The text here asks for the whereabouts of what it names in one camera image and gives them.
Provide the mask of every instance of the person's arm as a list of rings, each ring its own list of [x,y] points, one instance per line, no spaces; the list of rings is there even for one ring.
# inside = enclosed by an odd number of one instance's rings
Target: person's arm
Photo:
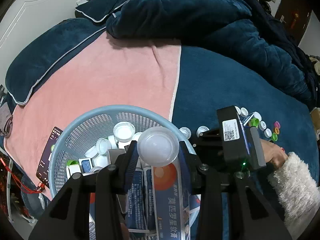
[[[295,240],[319,209],[320,192],[308,165],[294,152],[287,156],[279,146],[263,140],[261,143],[266,161],[275,167],[275,171],[268,177],[269,183],[284,208],[284,223]]]

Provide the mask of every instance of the plastic basket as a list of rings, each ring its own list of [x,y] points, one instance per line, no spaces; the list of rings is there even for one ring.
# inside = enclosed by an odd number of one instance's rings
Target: plastic basket
[[[190,153],[196,154],[193,147],[180,130],[162,116],[147,109],[113,105],[93,109],[77,119],[60,135],[49,165],[49,185],[52,198],[67,181],[66,164],[68,160],[84,157],[88,149],[95,145],[99,138],[113,135],[113,127],[122,121],[131,122],[136,132],[154,127],[163,126],[170,129],[179,141],[185,141]],[[190,225],[196,219],[198,212],[190,215]],[[95,238],[94,225],[90,225],[90,237]]]

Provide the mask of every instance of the white headboard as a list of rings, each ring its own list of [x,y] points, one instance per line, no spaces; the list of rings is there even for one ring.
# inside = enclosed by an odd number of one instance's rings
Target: white headboard
[[[0,22],[0,84],[14,58],[59,22],[75,17],[77,0],[15,0]]]

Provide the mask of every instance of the pink blanket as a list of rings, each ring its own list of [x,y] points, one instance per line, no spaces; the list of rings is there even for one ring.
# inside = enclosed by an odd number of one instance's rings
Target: pink blanket
[[[36,170],[54,126],[64,130],[81,114],[115,104],[140,106],[171,120],[180,52],[178,41],[115,40],[104,32],[27,105],[15,108],[6,151],[37,185]],[[45,195],[51,199],[49,189]]]

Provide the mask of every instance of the white label sticker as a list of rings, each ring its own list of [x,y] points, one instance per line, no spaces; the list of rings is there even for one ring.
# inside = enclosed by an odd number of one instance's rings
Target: white label sticker
[[[225,142],[238,140],[240,138],[237,119],[222,122],[223,139]]]

